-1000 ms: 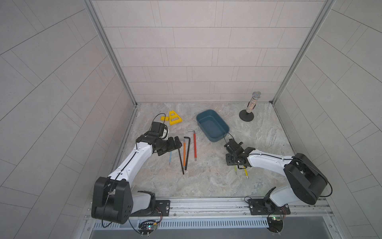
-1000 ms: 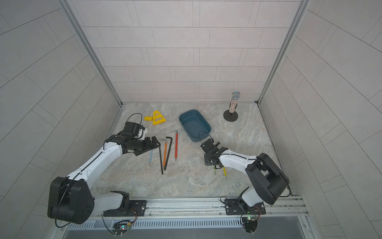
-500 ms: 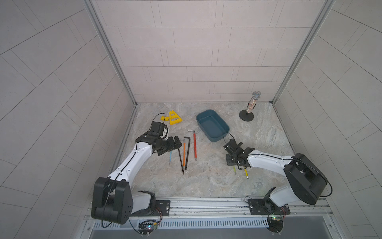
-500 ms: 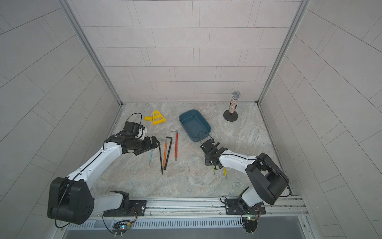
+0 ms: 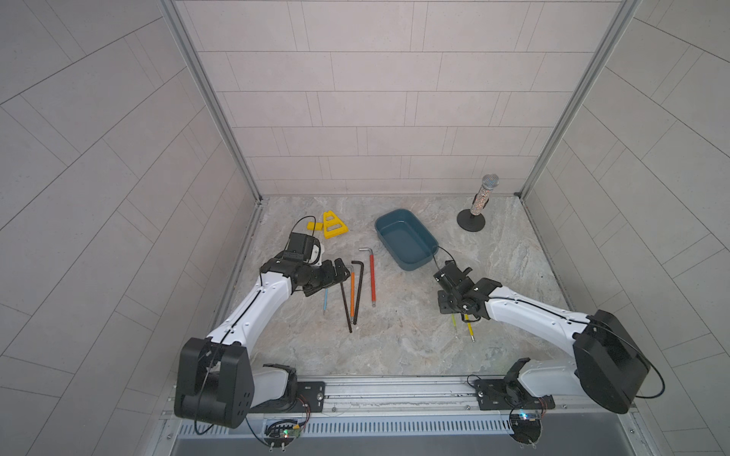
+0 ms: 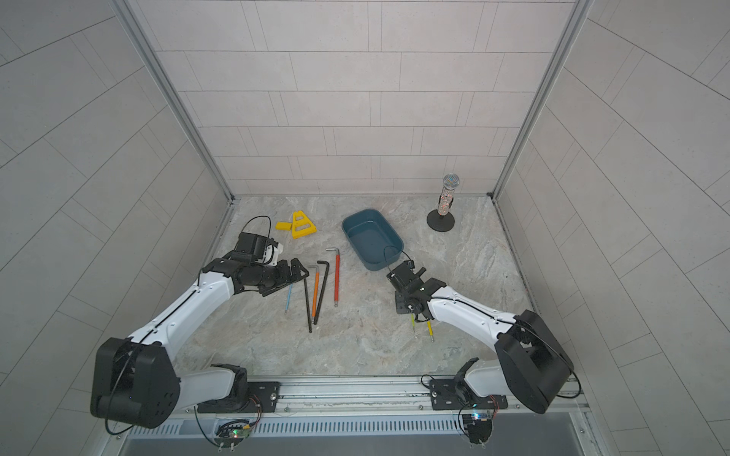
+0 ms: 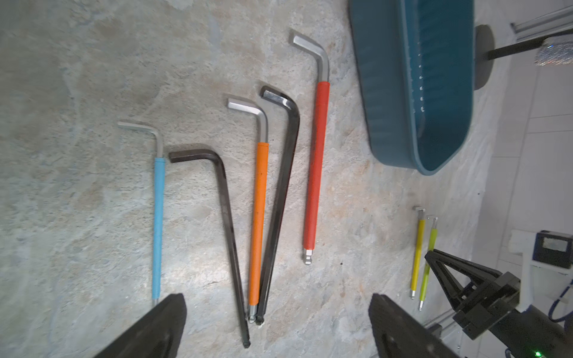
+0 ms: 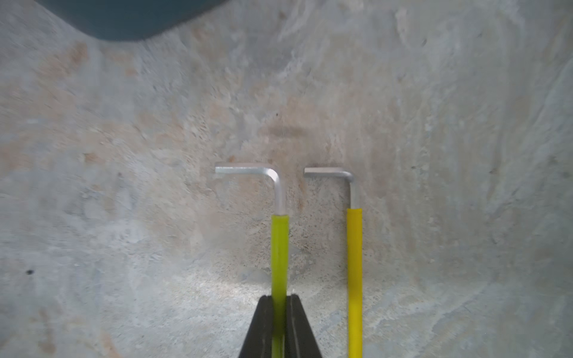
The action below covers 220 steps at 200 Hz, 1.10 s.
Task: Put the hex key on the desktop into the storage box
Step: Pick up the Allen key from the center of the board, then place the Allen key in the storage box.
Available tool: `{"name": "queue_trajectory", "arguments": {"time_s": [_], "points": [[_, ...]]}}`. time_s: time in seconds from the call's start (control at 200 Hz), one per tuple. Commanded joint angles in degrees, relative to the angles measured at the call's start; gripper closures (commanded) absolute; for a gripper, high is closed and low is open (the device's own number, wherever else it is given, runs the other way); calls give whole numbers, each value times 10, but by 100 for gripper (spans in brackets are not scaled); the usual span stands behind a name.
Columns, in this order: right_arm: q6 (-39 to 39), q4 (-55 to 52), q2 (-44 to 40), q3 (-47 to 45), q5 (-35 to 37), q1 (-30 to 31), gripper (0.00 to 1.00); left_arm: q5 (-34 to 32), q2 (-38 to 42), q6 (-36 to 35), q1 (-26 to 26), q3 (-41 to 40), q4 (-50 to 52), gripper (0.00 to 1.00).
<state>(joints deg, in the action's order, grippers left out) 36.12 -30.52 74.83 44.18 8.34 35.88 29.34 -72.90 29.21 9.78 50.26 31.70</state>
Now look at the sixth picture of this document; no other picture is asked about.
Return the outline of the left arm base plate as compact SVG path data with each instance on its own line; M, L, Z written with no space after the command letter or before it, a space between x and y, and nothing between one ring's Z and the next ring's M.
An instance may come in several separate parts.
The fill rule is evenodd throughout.
M279 382L247 383L246 389L240 386L224 399L210 400L198 405L199 413L271 413L279 402Z

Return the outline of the red handled hex key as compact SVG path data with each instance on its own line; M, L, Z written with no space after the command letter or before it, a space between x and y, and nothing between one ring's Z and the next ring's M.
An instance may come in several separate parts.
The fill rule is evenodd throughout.
M336 255L334 307L338 308L338 304L340 303L340 249L336 247L327 247L326 251L334 252Z

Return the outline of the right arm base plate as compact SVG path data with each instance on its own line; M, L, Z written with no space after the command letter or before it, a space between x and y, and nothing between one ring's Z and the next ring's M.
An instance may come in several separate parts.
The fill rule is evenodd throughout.
M453 379L437 379L431 377L427 383L432 409L443 410L507 410L509 403L505 395L491 394L477 396L465 382Z

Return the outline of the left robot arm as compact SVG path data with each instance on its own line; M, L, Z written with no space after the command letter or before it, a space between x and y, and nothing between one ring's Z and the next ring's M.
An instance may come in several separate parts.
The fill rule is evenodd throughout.
M94 362L90 412L100 419L154 429L175 410L201 405L206 412L239 412L251 402L247 371L216 364L177 374L173 360L209 315L232 296L269 296L307 279L302 263L253 263L240 256L215 258L176 301L126 338L108 339Z

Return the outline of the yellow handled hex key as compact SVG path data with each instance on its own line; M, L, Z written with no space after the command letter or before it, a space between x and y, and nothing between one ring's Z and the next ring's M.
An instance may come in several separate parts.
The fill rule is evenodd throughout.
M431 320L427 321L427 328L428 328L429 336L431 338L431 342L435 342L435 334L433 333L433 324L432 324Z

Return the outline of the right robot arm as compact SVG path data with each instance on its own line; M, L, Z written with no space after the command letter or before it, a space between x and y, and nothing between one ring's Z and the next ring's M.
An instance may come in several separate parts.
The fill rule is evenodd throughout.
M395 288L397 313L412 314L417 323L450 324L494 350L506 386L532 412L544 414L574 374L570 357L542 317L489 308L459 294L439 279L421 279L410 260L387 274Z

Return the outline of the large black hex key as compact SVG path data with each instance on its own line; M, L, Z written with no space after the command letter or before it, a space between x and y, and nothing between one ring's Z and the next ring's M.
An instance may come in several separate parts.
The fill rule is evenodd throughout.
M329 271L330 271L330 263L325 260L318 260L317 265L321 265L325 268L324 270L324 276L323 279L321 279L321 286L319 287L319 295L317 296L317 305L315 309L315 317L314 317L314 325L317 325L319 323L319 316L321 315L321 307L324 300L324 293L327 286L327 281L329 277Z

